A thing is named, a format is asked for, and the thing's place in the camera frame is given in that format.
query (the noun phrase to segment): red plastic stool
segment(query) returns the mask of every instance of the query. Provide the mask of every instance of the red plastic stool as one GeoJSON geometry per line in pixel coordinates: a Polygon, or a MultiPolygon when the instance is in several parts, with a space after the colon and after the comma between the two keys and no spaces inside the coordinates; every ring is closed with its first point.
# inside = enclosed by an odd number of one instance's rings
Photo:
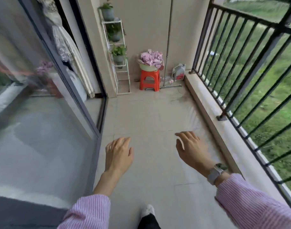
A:
{"type": "Polygon", "coordinates": [[[157,71],[144,71],[141,70],[141,77],[140,77],[140,86],[139,89],[143,90],[144,88],[154,88],[155,92],[159,91],[159,86],[160,86],[160,75],[159,75],[159,70],[157,71]],[[146,77],[152,77],[154,79],[154,84],[149,84],[144,82],[146,77]]]}

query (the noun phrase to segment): pink striped shirt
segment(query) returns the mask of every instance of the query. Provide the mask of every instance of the pink striped shirt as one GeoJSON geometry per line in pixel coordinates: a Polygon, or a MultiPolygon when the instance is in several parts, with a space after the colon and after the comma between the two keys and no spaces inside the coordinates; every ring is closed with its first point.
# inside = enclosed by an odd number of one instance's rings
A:
{"type": "MultiPolygon", "coordinates": [[[[239,228],[291,229],[291,208],[255,189],[239,174],[232,174],[219,185],[215,199],[239,228]]],[[[107,229],[109,211],[107,196],[82,197],[58,229],[107,229]]]]}

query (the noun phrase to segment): watch face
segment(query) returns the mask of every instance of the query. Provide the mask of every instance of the watch face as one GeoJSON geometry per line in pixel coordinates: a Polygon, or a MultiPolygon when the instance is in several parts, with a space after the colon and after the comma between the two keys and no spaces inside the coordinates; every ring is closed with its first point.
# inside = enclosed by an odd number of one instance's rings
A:
{"type": "Polygon", "coordinates": [[[226,165],[222,164],[222,163],[217,163],[216,167],[218,167],[218,168],[220,168],[222,170],[227,170],[228,169],[228,167],[226,165]]]}

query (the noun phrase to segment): potted plant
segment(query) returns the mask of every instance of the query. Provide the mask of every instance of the potted plant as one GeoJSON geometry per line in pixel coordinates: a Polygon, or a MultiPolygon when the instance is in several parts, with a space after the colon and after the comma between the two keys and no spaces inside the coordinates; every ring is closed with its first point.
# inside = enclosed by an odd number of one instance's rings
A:
{"type": "Polygon", "coordinates": [[[121,23],[106,24],[106,32],[109,41],[119,42],[121,39],[121,23]]]}
{"type": "Polygon", "coordinates": [[[116,65],[122,65],[124,59],[126,59],[126,47],[124,45],[114,45],[111,54],[113,55],[113,61],[116,65]]]}
{"type": "Polygon", "coordinates": [[[99,7],[102,11],[103,19],[107,22],[113,21],[114,17],[114,8],[110,3],[110,0],[106,0],[102,6],[99,7]]]}

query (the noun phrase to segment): balcony floor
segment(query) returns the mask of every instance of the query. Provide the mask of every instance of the balcony floor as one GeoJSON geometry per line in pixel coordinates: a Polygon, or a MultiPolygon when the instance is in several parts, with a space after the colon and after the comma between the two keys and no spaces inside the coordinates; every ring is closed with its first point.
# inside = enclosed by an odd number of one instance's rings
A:
{"type": "Polygon", "coordinates": [[[187,166],[175,148],[179,131],[194,131],[223,161],[220,150],[185,87],[139,91],[109,100],[94,184],[105,168],[105,146],[131,137],[135,158],[111,196],[110,229],[135,229],[140,209],[152,204],[161,228],[235,228],[215,202],[216,188],[187,166]]]}

